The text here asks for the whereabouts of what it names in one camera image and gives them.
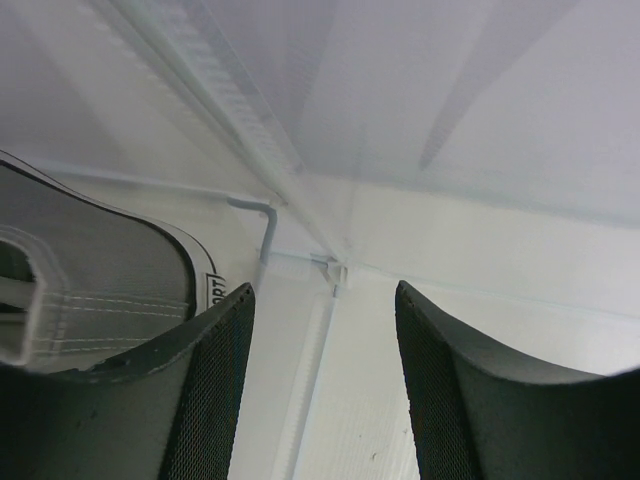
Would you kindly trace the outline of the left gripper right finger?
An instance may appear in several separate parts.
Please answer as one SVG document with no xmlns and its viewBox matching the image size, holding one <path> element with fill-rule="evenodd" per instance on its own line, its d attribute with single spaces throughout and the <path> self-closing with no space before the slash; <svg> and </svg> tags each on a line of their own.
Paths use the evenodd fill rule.
<svg viewBox="0 0 640 480">
<path fill-rule="evenodd" d="M 407 282 L 396 336 L 424 479 L 635 479 L 639 372 L 543 361 L 449 315 Z"/>
</svg>

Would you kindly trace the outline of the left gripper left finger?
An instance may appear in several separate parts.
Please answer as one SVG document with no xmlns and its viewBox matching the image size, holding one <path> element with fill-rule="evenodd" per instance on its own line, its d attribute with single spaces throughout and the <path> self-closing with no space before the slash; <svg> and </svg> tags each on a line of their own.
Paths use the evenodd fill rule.
<svg viewBox="0 0 640 480">
<path fill-rule="evenodd" d="M 5 479 L 224 479 L 255 314 L 243 284 L 94 367 L 1 369 Z"/>
</svg>

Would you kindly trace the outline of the grey sneaker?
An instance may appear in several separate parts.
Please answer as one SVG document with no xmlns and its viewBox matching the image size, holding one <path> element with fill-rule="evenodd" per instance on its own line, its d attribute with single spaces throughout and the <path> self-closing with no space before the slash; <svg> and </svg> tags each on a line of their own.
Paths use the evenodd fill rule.
<svg viewBox="0 0 640 480">
<path fill-rule="evenodd" d="M 184 230 L 1 156 L 1 360 L 52 373 L 140 345 L 220 302 L 225 279 Z"/>
</svg>

